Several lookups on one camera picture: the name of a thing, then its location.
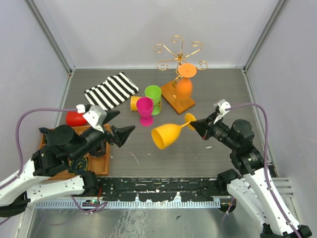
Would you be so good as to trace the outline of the yellow-orange plastic wine glass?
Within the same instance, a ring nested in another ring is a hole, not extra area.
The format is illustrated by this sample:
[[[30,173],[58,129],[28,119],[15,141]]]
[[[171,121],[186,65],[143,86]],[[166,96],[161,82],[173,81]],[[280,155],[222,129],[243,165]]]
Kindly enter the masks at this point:
[[[173,144],[180,136],[184,127],[194,130],[194,128],[190,125],[190,122],[196,121],[195,116],[191,113],[186,113],[184,119],[185,123],[182,125],[167,123],[151,130],[152,140],[158,149],[164,150]]]

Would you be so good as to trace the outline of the orange plastic wine glass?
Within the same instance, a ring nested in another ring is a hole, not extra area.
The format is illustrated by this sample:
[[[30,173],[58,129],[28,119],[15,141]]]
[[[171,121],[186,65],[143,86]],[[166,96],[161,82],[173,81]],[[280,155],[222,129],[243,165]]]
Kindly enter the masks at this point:
[[[181,78],[176,83],[175,96],[179,101],[188,100],[193,92],[193,84],[190,78],[194,77],[197,73],[197,69],[193,64],[184,63],[178,68]]]

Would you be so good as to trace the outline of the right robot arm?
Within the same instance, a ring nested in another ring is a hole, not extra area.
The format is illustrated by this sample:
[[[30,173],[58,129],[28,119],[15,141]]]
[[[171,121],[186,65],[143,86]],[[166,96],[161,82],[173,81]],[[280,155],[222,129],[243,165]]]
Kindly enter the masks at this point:
[[[202,137],[213,137],[231,149],[233,169],[217,176],[217,189],[222,195],[232,195],[260,228],[262,238],[309,238],[310,228],[301,225],[285,205],[272,182],[264,158],[253,145],[251,124],[237,119],[231,127],[213,113],[190,125]]]

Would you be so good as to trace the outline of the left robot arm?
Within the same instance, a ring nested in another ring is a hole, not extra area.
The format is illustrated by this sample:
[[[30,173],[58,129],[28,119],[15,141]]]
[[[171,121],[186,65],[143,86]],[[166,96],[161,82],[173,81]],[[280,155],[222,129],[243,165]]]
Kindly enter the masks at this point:
[[[46,145],[36,151],[19,170],[0,183],[0,216],[10,218],[23,213],[27,207],[46,199],[67,195],[95,196],[99,183],[93,171],[85,171],[64,181],[43,183],[70,167],[103,141],[122,147],[135,126],[111,130],[105,124],[119,115],[119,111],[104,111],[99,106],[78,105],[76,111],[83,115],[90,127],[77,134],[68,125],[55,129],[40,128]]]

